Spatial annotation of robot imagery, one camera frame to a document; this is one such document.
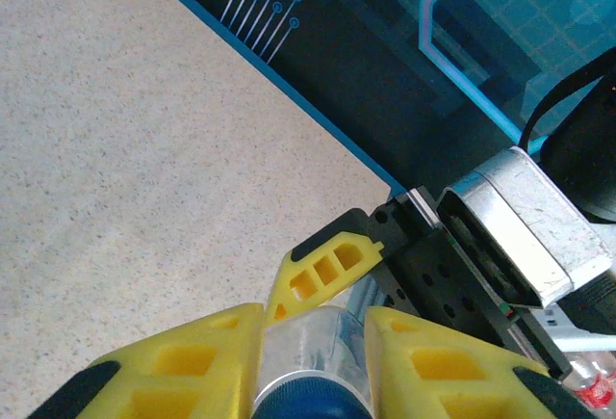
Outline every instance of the screw hole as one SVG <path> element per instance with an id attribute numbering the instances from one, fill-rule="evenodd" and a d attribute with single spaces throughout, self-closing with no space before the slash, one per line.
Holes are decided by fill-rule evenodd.
<path id="1" fill-rule="evenodd" d="M 378 212 L 376 212 L 374 214 L 374 218 L 376 219 L 377 222 L 383 224 L 387 222 L 387 214 L 385 212 L 383 212 L 382 210 L 379 210 Z"/>
<path id="2" fill-rule="evenodd" d="M 451 308 L 451 306 L 445 304 L 443 305 L 443 309 L 450 318 L 455 318 L 455 311 L 453 310 L 453 308 Z"/>
<path id="3" fill-rule="evenodd" d="M 450 277 L 451 276 L 451 272 L 449 271 L 449 268 L 447 268 L 443 263 L 439 263 L 438 267 L 436 267 L 439 271 L 439 273 L 441 274 L 442 277 Z"/>
<path id="4" fill-rule="evenodd" d="M 429 287 L 432 287 L 434 285 L 434 279 L 432 279 L 432 276 L 430 276 L 428 273 L 424 273 L 422 275 L 422 278 L 423 278 L 423 282 L 427 284 Z"/>
<path id="5" fill-rule="evenodd" d="M 462 298 L 462 305 L 469 311 L 475 311 L 475 302 L 468 297 Z"/>

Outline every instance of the beige floor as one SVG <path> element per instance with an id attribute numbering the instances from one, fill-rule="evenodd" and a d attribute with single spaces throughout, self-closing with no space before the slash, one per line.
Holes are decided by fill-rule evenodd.
<path id="1" fill-rule="evenodd" d="M 176 0 L 3 0 L 2 417 L 387 187 Z"/>

